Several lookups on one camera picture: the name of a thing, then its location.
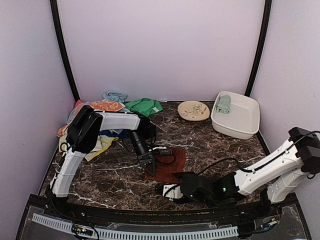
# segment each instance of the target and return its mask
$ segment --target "green towel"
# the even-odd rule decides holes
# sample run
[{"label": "green towel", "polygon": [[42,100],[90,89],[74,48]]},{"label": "green towel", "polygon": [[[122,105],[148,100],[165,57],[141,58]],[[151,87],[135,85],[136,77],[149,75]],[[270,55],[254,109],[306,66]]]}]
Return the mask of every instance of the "green towel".
[{"label": "green towel", "polygon": [[130,111],[136,111],[149,117],[151,114],[156,114],[163,110],[162,106],[157,100],[151,100],[149,98],[142,98],[136,101],[131,101],[125,105]]},{"label": "green towel", "polygon": [[219,97],[215,111],[217,113],[229,114],[230,113],[231,98],[228,95]]}]

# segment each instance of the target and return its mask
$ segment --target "beige plate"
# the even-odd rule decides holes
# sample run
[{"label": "beige plate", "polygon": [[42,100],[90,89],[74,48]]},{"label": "beige plate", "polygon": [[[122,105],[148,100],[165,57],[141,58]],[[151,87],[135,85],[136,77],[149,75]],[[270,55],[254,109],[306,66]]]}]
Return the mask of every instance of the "beige plate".
[{"label": "beige plate", "polygon": [[210,110],[207,105],[199,101],[184,101],[178,106],[180,117],[188,121],[203,121],[209,118]]}]

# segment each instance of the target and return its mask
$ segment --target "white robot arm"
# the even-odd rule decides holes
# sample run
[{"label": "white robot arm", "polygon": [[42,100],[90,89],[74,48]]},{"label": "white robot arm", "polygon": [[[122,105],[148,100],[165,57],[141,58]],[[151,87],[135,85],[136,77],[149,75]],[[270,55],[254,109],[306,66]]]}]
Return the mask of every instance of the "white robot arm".
[{"label": "white robot arm", "polygon": [[294,127],[290,138],[277,150],[246,168],[227,174],[215,182],[196,173],[177,175],[180,184],[164,185],[158,191],[175,202],[187,198],[209,205],[229,205],[250,195],[257,188],[276,180],[263,191],[269,204],[282,202],[308,175],[320,172],[320,141],[315,133]]},{"label": "white robot arm", "polygon": [[52,193],[57,198],[68,196],[80,162],[95,147],[99,132],[104,130],[129,130],[139,164],[154,176],[155,158],[145,139],[155,137],[155,128],[148,118],[138,113],[94,111],[90,106],[84,106],[68,127],[66,152],[50,183]]}]

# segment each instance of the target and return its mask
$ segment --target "marble surface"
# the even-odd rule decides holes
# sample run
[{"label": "marble surface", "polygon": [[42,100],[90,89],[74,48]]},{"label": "marble surface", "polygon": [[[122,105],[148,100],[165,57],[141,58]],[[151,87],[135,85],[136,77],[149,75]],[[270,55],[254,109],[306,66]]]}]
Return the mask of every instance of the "marble surface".
[{"label": "marble surface", "polygon": [[[212,109],[213,102],[205,104]],[[156,144],[184,148],[184,171],[197,173],[226,157],[237,158],[243,166],[248,166],[265,156],[257,136],[249,140],[228,137],[213,129],[210,118],[198,122],[182,119],[177,112],[179,102],[166,102],[161,105],[163,111],[150,116],[157,128]],[[41,196],[44,196],[61,156],[61,153],[55,156],[42,186]],[[207,170],[203,175],[214,181],[236,169],[234,162],[225,161]],[[202,203],[171,202],[156,194],[156,185],[157,182],[144,179],[144,171],[139,167],[136,155],[126,151],[123,143],[117,141],[90,162],[81,162],[72,181],[68,201],[122,210],[181,211],[207,208]],[[258,201],[262,189],[263,187],[239,204]]]}]

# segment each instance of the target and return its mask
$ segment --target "yellow towel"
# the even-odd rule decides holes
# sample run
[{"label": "yellow towel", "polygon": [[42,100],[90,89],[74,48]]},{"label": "yellow towel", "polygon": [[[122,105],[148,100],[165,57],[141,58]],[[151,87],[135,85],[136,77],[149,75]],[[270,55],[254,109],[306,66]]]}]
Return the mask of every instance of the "yellow towel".
[{"label": "yellow towel", "polygon": [[[66,150],[66,145],[63,143],[66,143],[66,137],[67,135],[63,135],[59,139],[59,152],[63,152]],[[103,153],[105,150],[107,150],[113,141],[117,141],[119,138],[118,137],[110,137],[106,135],[99,135],[98,139],[96,141],[96,145],[94,149],[87,155],[85,155],[85,159],[89,162],[91,161],[94,157],[98,156],[99,154]]]}]

